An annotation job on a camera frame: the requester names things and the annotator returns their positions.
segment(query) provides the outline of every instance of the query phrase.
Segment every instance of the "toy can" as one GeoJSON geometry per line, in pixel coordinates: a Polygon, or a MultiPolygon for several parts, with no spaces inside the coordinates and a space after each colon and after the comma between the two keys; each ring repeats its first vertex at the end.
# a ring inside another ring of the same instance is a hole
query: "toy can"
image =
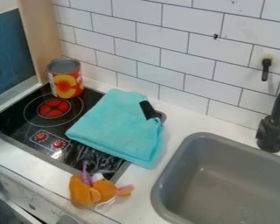
{"type": "Polygon", "coordinates": [[[84,91],[81,63],[76,59],[53,59],[47,65],[52,94],[59,98],[74,98],[84,91]]]}

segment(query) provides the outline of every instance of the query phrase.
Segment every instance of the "dish towel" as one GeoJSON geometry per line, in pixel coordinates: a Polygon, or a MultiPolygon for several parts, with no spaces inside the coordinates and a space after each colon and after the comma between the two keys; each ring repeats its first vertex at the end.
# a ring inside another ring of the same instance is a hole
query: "dish towel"
{"type": "Polygon", "coordinates": [[[154,165],[163,142],[159,118],[146,119],[136,92],[111,89],[66,135],[82,144],[144,168],[154,165]]]}

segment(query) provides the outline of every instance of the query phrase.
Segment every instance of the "black faucet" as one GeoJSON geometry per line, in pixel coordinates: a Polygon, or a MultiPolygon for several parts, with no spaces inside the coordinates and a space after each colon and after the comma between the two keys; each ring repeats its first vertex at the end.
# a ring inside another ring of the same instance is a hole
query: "black faucet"
{"type": "Polygon", "coordinates": [[[277,96],[272,113],[261,120],[256,133],[257,145],[263,151],[280,151],[280,93],[277,96]]]}

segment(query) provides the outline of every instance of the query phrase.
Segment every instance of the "play kitchen counter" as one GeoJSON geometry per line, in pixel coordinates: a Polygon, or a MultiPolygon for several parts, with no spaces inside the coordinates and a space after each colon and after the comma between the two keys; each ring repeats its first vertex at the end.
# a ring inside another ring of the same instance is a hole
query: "play kitchen counter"
{"type": "MultiPolygon", "coordinates": [[[[109,84],[90,80],[86,77],[85,85],[101,92],[107,92],[113,88],[109,84]]],[[[8,101],[0,109],[8,107],[14,101],[15,99],[8,101]]],[[[116,182],[117,185],[126,186],[132,184],[135,190],[131,197],[118,200],[111,209],[102,213],[102,217],[106,216],[111,220],[96,219],[95,217],[97,215],[94,212],[90,210],[78,210],[70,204],[69,200],[67,200],[69,197],[67,186],[71,173],[63,171],[25,152],[5,142],[1,138],[0,165],[17,173],[25,181],[30,181],[40,187],[42,190],[39,190],[39,194],[46,198],[51,197],[55,205],[61,210],[83,222],[100,224],[168,223],[158,216],[151,205],[151,188],[184,138],[197,132],[209,132],[256,147],[256,131],[162,101],[153,99],[150,99],[150,101],[156,110],[162,111],[167,116],[166,122],[164,123],[164,148],[162,149],[156,167],[146,170],[132,164],[118,179],[116,182]]]]}

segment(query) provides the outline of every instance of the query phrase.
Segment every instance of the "stovetop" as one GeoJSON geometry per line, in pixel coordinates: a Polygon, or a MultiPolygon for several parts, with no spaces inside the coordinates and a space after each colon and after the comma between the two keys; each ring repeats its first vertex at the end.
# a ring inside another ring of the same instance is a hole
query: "stovetop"
{"type": "Polygon", "coordinates": [[[104,176],[111,179],[123,166],[123,159],[72,141],[65,135],[102,97],[102,93],[85,88],[79,97],[60,99],[52,95],[46,84],[0,114],[0,132],[12,139],[12,143],[21,143],[23,148],[28,146],[79,171],[87,160],[89,172],[110,171],[104,176]]]}

